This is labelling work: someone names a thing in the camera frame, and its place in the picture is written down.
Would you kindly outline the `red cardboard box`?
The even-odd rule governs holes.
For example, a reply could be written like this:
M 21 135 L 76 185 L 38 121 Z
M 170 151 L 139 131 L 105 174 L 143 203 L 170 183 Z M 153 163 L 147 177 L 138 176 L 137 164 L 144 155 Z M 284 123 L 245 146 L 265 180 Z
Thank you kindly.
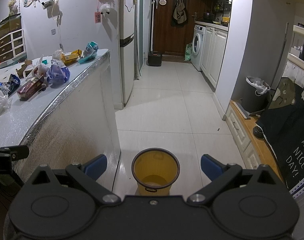
M 46 85 L 44 76 L 34 77 L 18 89 L 17 95 L 20 100 L 26 101 L 45 87 Z

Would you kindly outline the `crushed blue soda can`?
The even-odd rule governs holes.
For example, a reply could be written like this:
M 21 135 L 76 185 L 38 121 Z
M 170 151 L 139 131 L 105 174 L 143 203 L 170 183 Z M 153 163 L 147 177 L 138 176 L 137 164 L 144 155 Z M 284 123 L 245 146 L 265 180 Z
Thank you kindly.
M 8 80 L 8 96 L 11 96 L 20 87 L 20 78 L 15 74 L 11 74 Z

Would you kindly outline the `torn brown cardboard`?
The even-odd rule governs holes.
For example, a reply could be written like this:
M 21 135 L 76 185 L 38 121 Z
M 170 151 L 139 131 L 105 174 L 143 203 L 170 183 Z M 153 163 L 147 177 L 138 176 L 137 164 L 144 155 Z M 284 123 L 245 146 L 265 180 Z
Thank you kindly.
M 25 60 L 21 67 L 19 69 L 16 69 L 17 76 L 20 79 L 26 78 L 31 73 L 33 68 L 34 66 L 32 60 Z

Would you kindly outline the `blue plastic bag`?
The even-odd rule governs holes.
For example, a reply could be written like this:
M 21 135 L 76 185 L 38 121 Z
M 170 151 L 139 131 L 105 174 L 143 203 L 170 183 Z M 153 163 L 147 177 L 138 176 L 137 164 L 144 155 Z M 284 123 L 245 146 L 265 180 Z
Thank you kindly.
M 46 72 L 46 80 L 49 85 L 60 86 L 67 83 L 70 71 L 61 60 L 52 59 L 51 66 Z

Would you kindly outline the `yellow cardboard box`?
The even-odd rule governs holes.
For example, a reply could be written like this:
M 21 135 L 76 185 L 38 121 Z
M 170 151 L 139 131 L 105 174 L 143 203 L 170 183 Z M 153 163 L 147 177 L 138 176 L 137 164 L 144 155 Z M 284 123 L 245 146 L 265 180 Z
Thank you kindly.
M 60 60 L 66 65 L 69 66 L 71 64 L 74 64 L 75 62 L 78 61 L 78 59 L 82 55 L 82 50 L 78 49 L 75 51 L 72 51 L 70 53 L 62 53 Z

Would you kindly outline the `teal printed plastic package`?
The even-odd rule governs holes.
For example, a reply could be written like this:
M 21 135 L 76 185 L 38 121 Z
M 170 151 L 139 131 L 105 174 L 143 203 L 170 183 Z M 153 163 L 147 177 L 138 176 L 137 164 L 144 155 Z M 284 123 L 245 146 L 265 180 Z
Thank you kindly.
M 80 64 L 84 64 L 87 61 L 94 59 L 97 56 L 98 44 L 96 42 L 89 42 L 86 45 L 85 50 L 82 52 L 82 55 L 78 61 Z

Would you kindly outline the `white plastic bag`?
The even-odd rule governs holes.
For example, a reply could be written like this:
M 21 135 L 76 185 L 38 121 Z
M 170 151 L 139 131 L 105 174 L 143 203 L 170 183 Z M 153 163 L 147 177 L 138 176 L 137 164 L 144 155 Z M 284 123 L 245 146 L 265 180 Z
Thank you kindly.
M 43 56 L 38 59 L 36 64 L 30 64 L 26 67 L 26 69 L 23 71 L 23 77 L 26 81 L 29 81 L 36 78 L 41 78 L 42 76 L 45 77 L 47 71 L 49 70 L 49 66 L 45 64 L 43 59 Z

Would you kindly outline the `yellow round trash bin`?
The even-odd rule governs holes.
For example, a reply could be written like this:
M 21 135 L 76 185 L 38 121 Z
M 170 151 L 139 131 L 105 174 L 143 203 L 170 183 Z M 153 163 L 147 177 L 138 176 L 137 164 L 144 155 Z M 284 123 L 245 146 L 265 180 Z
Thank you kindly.
M 141 196 L 168 196 L 180 174 L 178 159 L 162 148 L 139 152 L 131 164 L 132 175 Z

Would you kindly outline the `grey lined trash can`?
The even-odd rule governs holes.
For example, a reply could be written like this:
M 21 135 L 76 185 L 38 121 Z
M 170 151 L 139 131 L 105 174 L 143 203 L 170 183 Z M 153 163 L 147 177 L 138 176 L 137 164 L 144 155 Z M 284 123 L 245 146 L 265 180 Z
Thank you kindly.
M 242 107 L 249 113 L 262 111 L 268 105 L 270 86 L 258 77 L 247 76 L 246 88 L 241 100 Z

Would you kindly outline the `white low cabinet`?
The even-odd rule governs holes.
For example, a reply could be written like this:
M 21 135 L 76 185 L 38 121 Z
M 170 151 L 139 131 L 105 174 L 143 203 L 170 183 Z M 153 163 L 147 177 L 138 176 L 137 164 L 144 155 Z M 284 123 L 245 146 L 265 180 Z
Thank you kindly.
M 253 135 L 256 120 L 253 116 L 245 119 L 245 114 L 236 102 L 230 101 L 226 112 L 226 123 L 237 144 L 245 167 L 256 169 L 261 164 L 267 164 L 280 179 L 283 179 L 269 145 L 264 139 L 259 139 Z

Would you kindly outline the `black round object on cabinet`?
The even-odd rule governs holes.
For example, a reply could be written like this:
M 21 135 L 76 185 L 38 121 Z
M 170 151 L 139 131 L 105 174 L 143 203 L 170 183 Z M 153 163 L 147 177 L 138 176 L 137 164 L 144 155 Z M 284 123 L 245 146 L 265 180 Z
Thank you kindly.
M 253 135 L 258 139 L 264 138 L 263 130 L 259 126 L 253 128 Z

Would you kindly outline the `black nice day cloth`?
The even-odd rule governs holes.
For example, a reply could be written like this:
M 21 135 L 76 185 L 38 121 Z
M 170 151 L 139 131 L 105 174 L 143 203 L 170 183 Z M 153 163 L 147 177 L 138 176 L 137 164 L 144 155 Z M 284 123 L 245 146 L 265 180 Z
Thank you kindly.
M 291 194 L 304 185 L 304 86 L 280 79 L 268 108 L 256 122 Z

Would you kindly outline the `white refrigerator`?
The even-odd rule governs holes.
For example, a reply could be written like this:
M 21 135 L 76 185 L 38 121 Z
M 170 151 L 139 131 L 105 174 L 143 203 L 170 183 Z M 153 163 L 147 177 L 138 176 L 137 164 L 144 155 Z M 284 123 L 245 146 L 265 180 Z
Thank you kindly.
M 117 44 L 117 92 L 114 103 L 121 110 L 130 99 L 135 79 L 135 6 L 133 0 L 115 0 Z

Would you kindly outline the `white drawer cabinet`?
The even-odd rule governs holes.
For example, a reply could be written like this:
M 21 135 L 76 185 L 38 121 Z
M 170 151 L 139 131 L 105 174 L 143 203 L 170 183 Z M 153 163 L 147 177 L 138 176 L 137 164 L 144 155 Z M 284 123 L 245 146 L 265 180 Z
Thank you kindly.
M 0 63 L 26 56 L 23 29 L 13 31 L 0 38 Z

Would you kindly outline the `green bag on floor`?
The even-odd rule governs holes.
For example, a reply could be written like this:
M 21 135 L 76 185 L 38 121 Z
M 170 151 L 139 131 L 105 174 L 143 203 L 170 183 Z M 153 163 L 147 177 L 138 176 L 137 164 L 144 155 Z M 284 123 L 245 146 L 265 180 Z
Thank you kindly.
M 189 43 L 185 47 L 184 60 L 185 61 L 190 61 L 191 60 L 191 55 L 192 55 L 192 43 Z

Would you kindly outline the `black bin by door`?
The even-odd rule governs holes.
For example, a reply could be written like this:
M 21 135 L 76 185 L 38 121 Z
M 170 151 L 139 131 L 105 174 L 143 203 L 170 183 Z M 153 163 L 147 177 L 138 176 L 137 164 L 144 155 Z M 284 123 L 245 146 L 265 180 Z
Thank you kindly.
M 152 67 L 160 67 L 162 65 L 162 53 L 149 51 L 147 64 Z

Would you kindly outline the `white kitchen cabinets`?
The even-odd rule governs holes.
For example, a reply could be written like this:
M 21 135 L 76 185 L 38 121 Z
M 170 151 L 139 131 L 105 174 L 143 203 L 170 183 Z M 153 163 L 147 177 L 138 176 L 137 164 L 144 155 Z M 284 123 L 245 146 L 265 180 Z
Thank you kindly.
M 216 88 L 221 72 L 228 32 L 206 26 L 203 41 L 201 70 L 212 86 Z

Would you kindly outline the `white washing machine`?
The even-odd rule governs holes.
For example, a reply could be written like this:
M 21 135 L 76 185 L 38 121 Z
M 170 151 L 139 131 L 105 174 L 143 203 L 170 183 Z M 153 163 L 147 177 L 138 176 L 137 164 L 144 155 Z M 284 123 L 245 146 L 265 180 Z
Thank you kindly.
M 194 36 L 192 39 L 191 63 L 197 71 L 201 72 L 201 61 L 205 41 L 205 26 L 196 24 L 194 26 Z

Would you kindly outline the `dark wooden door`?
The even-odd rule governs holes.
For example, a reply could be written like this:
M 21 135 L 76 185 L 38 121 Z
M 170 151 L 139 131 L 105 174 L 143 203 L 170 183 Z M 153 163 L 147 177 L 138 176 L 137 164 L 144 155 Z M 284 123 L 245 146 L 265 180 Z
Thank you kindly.
M 200 0 L 165 1 L 154 12 L 152 49 L 165 55 L 183 56 L 193 38 Z

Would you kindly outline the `hanging bag on door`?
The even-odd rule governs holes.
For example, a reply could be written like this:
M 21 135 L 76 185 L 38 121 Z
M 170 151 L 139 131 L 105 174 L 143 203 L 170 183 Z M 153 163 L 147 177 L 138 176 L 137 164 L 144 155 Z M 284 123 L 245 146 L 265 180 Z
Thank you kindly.
M 187 23 L 188 23 L 188 12 L 185 6 L 185 1 L 176 0 L 173 7 L 171 25 L 175 27 L 183 27 Z

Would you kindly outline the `pink wall tag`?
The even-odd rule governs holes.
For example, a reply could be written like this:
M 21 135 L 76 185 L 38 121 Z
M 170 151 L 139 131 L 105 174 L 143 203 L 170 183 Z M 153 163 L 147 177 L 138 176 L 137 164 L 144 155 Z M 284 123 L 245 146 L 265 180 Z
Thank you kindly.
M 102 13 L 100 11 L 95 12 L 95 24 L 102 22 Z

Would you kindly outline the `white plush wall toy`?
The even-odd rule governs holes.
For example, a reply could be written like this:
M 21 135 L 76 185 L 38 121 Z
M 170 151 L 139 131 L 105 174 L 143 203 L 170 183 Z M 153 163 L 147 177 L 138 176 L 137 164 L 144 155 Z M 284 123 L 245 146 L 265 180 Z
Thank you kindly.
M 109 14 L 110 13 L 110 9 L 111 9 L 111 5 L 109 5 L 108 3 L 104 3 L 100 6 L 99 8 L 99 12 L 103 15 L 103 14 Z

